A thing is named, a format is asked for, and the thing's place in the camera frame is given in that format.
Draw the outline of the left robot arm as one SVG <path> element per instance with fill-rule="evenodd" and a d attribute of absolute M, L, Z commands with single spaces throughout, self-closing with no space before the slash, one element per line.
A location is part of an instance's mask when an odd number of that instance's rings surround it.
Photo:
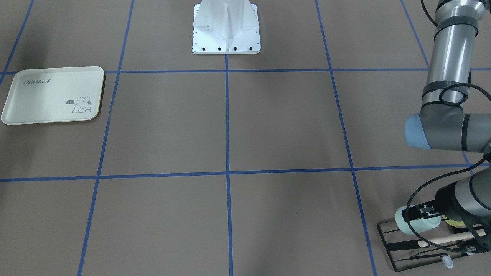
<path fill-rule="evenodd" d="M 490 115 L 466 114 L 470 68 L 479 21 L 489 0 L 440 0 L 419 113 L 405 123 L 406 142 L 417 148 L 477 152 L 490 158 Z M 448 219 L 468 228 L 490 230 L 490 169 L 486 168 L 439 189 L 432 204 Z"/>

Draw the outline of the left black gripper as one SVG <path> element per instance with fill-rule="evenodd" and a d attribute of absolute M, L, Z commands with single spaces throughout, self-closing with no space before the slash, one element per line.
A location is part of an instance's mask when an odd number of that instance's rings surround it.
<path fill-rule="evenodd" d="M 434 207 L 431 205 L 412 205 L 405 209 L 405 220 L 432 219 L 438 213 L 449 220 L 462 222 L 461 212 L 456 206 L 455 187 L 445 186 L 435 194 Z"/>

